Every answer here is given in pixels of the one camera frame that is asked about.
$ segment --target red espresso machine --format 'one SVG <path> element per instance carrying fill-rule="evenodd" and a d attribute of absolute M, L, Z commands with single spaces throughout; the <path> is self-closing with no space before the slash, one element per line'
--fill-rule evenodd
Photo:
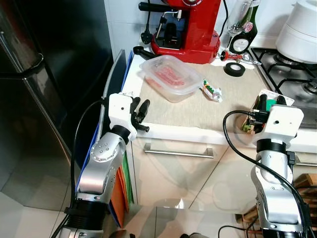
<path fill-rule="evenodd" d="M 220 46 L 219 35 L 213 30 L 220 1 L 164 0 L 168 6 L 151 4 L 151 7 L 144 8 L 143 10 L 163 12 L 157 32 L 151 40 L 153 52 L 175 56 L 184 62 L 212 62 Z M 167 14 L 172 14 L 178 20 L 185 18 L 182 32 L 176 30 L 174 23 L 166 22 Z"/>

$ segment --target plastic food container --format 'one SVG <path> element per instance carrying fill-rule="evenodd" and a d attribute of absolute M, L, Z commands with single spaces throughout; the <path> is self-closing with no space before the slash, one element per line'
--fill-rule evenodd
<path fill-rule="evenodd" d="M 146 81 L 172 103 L 193 95 L 202 86 L 203 77 L 174 56 L 160 56 L 140 65 Z"/>

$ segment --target bottle label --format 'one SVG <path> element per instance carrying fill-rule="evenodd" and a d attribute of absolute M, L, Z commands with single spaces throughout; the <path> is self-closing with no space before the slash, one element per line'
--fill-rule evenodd
<path fill-rule="evenodd" d="M 243 25 L 243 30 L 244 32 L 250 32 L 253 28 L 253 23 L 252 22 L 247 22 Z"/>
<path fill-rule="evenodd" d="M 260 5 L 261 0 L 253 0 L 250 7 L 255 7 Z"/>
<path fill-rule="evenodd" d="M 233 42 L 233 49 L 236 52 L 244 51 L 248 47 L 249 41 L 246 39 L 238 39 Z"/>

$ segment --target green bottle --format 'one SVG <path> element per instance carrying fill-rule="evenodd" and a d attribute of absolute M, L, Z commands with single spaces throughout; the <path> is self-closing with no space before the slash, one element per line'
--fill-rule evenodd
<path fill-rule="evenodd" d="M 244 26 L 244 30 L 232 39 L 229 50 L 235 54 L 242 54 L 249 48 L 256 37 L 258 30 L 256 26 L 256 13 L 261 0 L 253 0 L 250 6 L 252 11 L 250 21 Z"/>

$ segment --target beige countertop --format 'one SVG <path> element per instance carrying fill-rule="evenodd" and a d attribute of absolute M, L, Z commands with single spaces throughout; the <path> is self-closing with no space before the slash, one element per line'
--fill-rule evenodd
<path fill-rule="evenodd" d="M 142 84 L 140 97 L 151 101 L 144 122 L 155 124 L 198 127 L 222 131 L 222 120 L 232 110 L 249 110 L 260 90 L 266 88 L 256 69 L 246 69 L 241 77 L 232 77 L 222 66 L 210 64 L 188 64 L 199 72 L 211 86 L 221 88 L 223 101 L 214 102 L 199 89 L 179 102 L 171 103 L 157 93 L 148 83 Z M 229 118 L 227 127 L 232 131 L 234 116 Z"/>

